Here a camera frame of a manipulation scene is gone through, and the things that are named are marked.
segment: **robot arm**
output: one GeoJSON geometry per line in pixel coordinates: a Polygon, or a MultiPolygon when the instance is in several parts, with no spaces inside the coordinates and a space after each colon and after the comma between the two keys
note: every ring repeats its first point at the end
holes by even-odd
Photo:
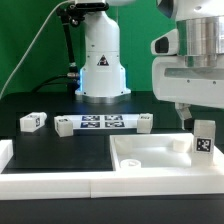
{"type": "Polygon", "coordinates": [[[224,12],[222,0],[157,0],[176,29],[152,42],[153,91],[174,102],[180,118],[189,105],[224,108],[224,12]]]}

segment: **small white box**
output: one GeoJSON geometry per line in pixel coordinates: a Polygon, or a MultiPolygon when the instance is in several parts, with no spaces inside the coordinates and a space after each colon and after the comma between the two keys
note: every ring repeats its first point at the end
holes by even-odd
{"type": "Polygon", "coordinates": [[[45,125],[46,113],[31,113],[20,119],[20,130],[22,132],[34,132],[45,125]]]}
{"type": "Polygon", "coordinates": [[[213,165],[215,129],[215,121],[195,121],[192,166],[213,165]]]}
{"type": "Polygon", "coordinates": [[[66,116],[54,118],[55,130],[60,137],[73,136],[73,123],[66,116]]]}
{"type": "Polygon", "coordinates": [[[137,133],[149,134],[153,126],[153,114],[140,114],[137,120],[137,133]]]}

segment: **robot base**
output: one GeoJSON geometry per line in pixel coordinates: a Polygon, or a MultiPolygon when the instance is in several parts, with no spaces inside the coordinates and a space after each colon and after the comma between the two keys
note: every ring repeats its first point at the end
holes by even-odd
{"type": "Polygon", "coordinates": [[[92,97],[81,94],[81,92],[76,91],[76,100],[87,102],[87,103],[95,103],[95,104],[114,104],[121,101],[126,101],[131,99],[131,92],[128,91],[123,95],[114,96],[114,97],[92,97]]]}

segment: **black plastic piece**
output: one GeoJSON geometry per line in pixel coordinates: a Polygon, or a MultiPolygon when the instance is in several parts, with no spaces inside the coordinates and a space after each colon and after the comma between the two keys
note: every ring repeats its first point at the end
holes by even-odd
{"type": "Polygon", "coordinates": [[[169,51],[169,40],[167,37],[162,37],[161,39],[156,41],[155,51],[157,54],[159,53],[168,53],[169,51]]]}
{"type": "Polygon", "coordinates": [[[184,120],[184,129],[193,133],[194,122],[195,122],[194,118],[189,118],[187,120],[184,120]]]}
{"type": "Polygon", "coordinates": [[[157,8],[168,18],[171,18],[174,12],[174,0],[162,0],[157,4],[157,8]]]}

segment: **white block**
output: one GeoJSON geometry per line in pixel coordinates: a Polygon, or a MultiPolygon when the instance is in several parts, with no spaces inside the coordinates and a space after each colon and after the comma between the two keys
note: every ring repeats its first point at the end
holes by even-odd
{"type": "Polygon", "coordinates": [[[0,173],[5,169],[13,156],[12,140],[0,141],[0,173]]]}
{"type": "Polygon", "coordinates": [[[192,150],[192,166],[213,165],[215,121],[196,120],[192,150]]]}
{"type": "Polygon", "coordinates": [[[176,137],[173,139],[173,151],[187,153],[192,151],[192,140],[190,137],[176,137]]]}
{"type": "Polygon", "coordinates": [[[34,132],[45,125],[46,113],[31,113],[20,119],[20,130],[22,132],[34,132]]]}
{"type": "Polygon", "coordinates": [[[150,133],[153,125],[153,114],[140,114],[137,120],[137,133],[150,133]]]}
{"type": "Polygon", "coordinates": [[[66,116],[54,118],[55,130],[60,137],[73,136],[73,123],[66,116]]]}

